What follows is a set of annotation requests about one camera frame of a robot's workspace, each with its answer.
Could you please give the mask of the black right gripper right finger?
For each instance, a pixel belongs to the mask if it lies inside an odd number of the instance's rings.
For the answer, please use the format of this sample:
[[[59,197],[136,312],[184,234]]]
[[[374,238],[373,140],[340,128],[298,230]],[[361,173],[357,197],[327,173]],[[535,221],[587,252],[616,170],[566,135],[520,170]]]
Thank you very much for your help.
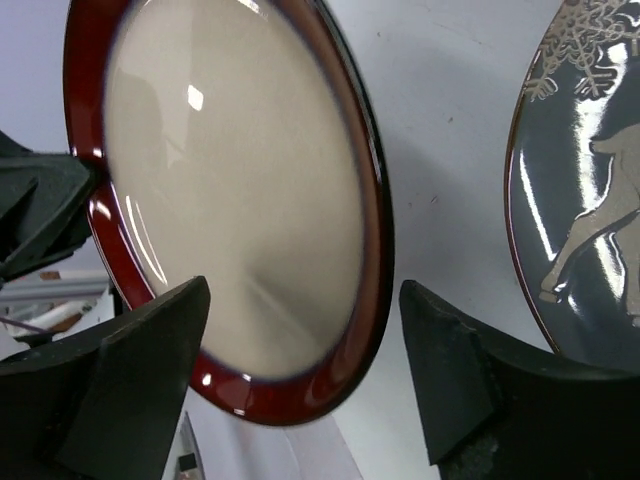
[[[639,378],[522,342],[414,280],[399,293],[430,463],[444,479],[635,479]]]

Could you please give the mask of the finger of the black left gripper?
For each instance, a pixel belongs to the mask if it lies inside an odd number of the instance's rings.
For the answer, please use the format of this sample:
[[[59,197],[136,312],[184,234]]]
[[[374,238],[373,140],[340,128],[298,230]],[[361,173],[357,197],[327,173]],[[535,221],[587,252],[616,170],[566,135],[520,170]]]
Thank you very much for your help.
[[[75,159],[30,150],[1,133],[1,219],[54,220],[75,213]]]
[[[1,219],[1,278],[13,280],[69,257],[88,236],[76,231],[98,173],[75,159],[75,213],[54,220]]]

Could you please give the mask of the red rimmed beige plate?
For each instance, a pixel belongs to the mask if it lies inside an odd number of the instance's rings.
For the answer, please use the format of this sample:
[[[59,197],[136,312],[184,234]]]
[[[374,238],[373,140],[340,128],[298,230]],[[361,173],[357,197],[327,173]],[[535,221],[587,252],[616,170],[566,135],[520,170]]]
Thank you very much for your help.
[[[269,426],[343,403],[384,334],[395,245],[374,109],[329,5],[74,1],[63,88],[123,299],[208,282],[192,388]]]

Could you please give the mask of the grey deer plate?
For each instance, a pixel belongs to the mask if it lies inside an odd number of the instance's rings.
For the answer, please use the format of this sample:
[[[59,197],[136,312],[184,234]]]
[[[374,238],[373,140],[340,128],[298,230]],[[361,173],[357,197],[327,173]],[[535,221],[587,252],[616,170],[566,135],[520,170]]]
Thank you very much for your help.
[[[511,124],[505,219],[550,346],[639,369],[639,5],[565,1]]]

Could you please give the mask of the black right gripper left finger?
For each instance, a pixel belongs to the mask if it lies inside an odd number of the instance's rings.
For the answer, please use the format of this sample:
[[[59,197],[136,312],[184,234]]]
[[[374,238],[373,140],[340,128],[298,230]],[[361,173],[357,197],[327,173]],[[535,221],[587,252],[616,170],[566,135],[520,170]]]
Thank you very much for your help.
[[[2,361],[2,478],[161,478],[209,303],[198,276]]]

